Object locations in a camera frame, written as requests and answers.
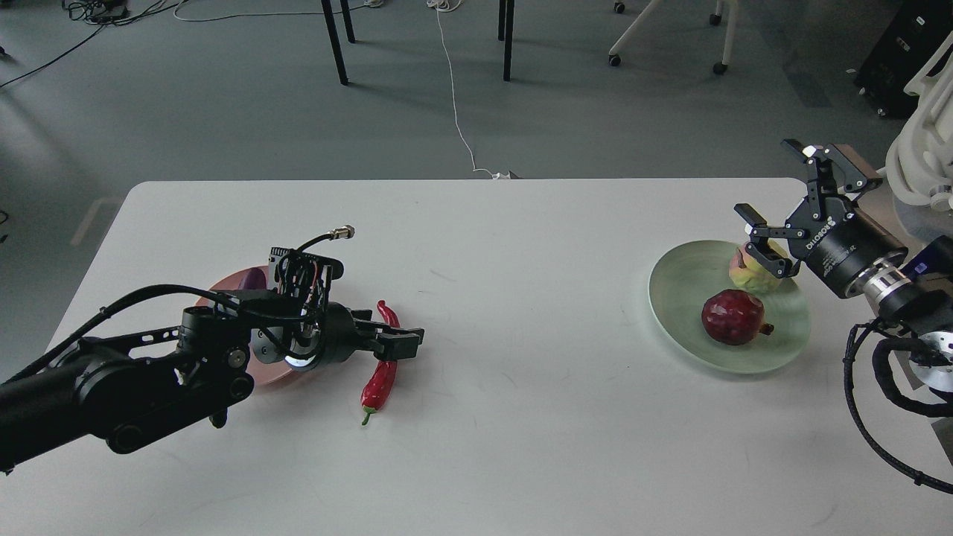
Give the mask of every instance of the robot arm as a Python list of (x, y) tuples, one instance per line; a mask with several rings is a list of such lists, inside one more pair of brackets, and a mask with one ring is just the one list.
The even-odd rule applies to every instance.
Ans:
[[(370, 310), (329, 301), (340, 261), (306, 254), (321, 239), (351, 237), (347, 227), (294, 250), (273, 248), (268, 290), (209, 293), (178, 285), (140, 289), (106, 307), (64, 343), (0, 385), (0, 470), (92, 434), (120, 454), (133, 452), (209, 418), (215, 427), (228, 408), (252, 394), (246, 372), (250, 341), (263, 362), (284, 359), (310, 370), (341, 362), (355, 350), (381, 361), (416, 356), (422, 329), (371, 321)], [(108, 339), (83, 337), (94, 325), (144, 299), (189, 292), (212, 306), (189, 307), (177, 327)], [(133, 359), (133, 348), (177, 340), (158, 358)]]
[[(907, 248), (858, 206), (863, 193), (881, 184), (872, 168), (847, 146), (805, 147), (796, 140), (785, 140), (785, 144), (808, 166), (807, 195), (782, 227), (769, 226), (748, 204), (736, 205), (735, 211), (749, 226), (751, 241), (746, 249), (777, 278), (795, 276), (803, 263), (838, 298), (867, 297), (877, 318), (855, 326), (843, 360), (851, 415), (885, 461), (916, 484), (953, 493), (953, 484), (923, 475), (883, 450), (863, 427), (851, 394), (856, 353), (863, 339), (878, 331), (886, 339), (875, 348), (872, 363), (885, 397), (906, 411), (953, 417), (953, 239), (939, 237), (902, 264)], [(770, 237), (787, 240), (794, 263), (768, 245)], [(865, 330), (858, 337), (861, 327)], [(914, 401), (901, 393), (889, 361), (891, 353), (900, 351), (908, 353), (914, 374), (943, 403)]]

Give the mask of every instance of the white chair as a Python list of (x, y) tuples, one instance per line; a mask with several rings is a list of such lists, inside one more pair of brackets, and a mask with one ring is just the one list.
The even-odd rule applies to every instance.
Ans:
[[(652, 0), (649, 2), (649, 5), (639, 13), (639, 16), (636, 17), (636, 20), (632, 22), (629, 28), (622, 34), (622, 37), (616, 41), (616, 44), (612, 46), (612, 49), (609, 50), (609, 65), (617, 67), (619, 63), (622, 62), (622, 59), (618, 55), (619, 49), (625, 46), (629, 42), (629, 39), (632, 38), (633, 34), (636, 32), (636, 29), (645, 22), (645, 19), (661, 2), (661, 0)], [(724, 52), (721, 53), (721, 61), (715, 64), (715, 67), (712, 68), (712, 71), (715, 74), (724, 74), (728, 70), (728, 64), (731, 62), (731, 46), (732, 42), (735, 40), (735, 27), (738, 24), (738, 15), (739, 7), (738, 0), (719, 0), (715, 6), (715, 12), (709, 15), (708, 23), (712, 26), (717, 26), (721, 23), (721, 12), (724, 8), (724, 3), (728, 2), (731, 4), (731, 9), (728, 10), (728, 31), (724, 36)], [(625, 4), (619, 0), (616, 1), (616, 13), (622, 13), (625, 11)]]

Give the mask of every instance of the floor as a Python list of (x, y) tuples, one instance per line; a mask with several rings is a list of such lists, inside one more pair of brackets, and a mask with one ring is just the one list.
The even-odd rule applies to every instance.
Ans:
[[(663, 3), (616, 68), (608, 50), (647, 0), (627, 0), (623, 14), (611, 0), (518, 1), (509, 83), (495, 0), (465, 0), (439, 20), (424, 0), (355, 10), (347, 87), (320, 16), (190, 23), (168, 10), (106, 28), (0, 89), (0, 210), (10, 215), (0, 376), (50, 344), (112, 216), (143, 181), (488, 178), (475, 167), (526, 178), (798, 176), (786, 137), (850, 143), (879, 167), (902, 121), (878, 118), (849, 70), (900, 3), (742, 0), (733, 61), (716, 76), (714, 0)], [(319, 4), (192, 0), (179, 16), (262, 9)], [(0, 83), (93, 30), (55, 2), (3, 4), (11, 56)], [(280, 199), (263, 203), (283, 217)]]

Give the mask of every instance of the white table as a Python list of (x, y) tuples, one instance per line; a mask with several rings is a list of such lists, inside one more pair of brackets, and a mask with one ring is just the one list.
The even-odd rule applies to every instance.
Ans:
[[(314, 371), (119, 456), (87, 437), (0, 479), (0, 534), (949, 533), (950, 497), (884, 464), (841, 391), (849, 327), (871, 315), (798, 278), (804, 354), (738, 378), (656, 325), (648, 274), (696, 239), (744, 239), (732, 210), (781, 222), (795, 179), (159, 182), (136, 187), (55, 340), (141, 286), (208, 287), (349, 223), (332, 298), (386, 299), (427, 330), (384, 410), (359, 425), (374, 359)], [(158, 299), (94, 332), (175, 325)], [(925, 419), (891, 406), (869, 354), (870, 429), (917, 468), (953, 471)]]

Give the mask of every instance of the metal connector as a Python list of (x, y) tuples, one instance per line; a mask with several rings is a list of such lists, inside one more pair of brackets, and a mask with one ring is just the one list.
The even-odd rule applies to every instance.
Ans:
[(355, 228), (350, 225), (345, 225), (344, 227), (338, 227), (332, 231), (328, 231), (328, 234), (331, 235), (331, 240), (337, 240), (338, 238), (353, 238), (355, 235)]

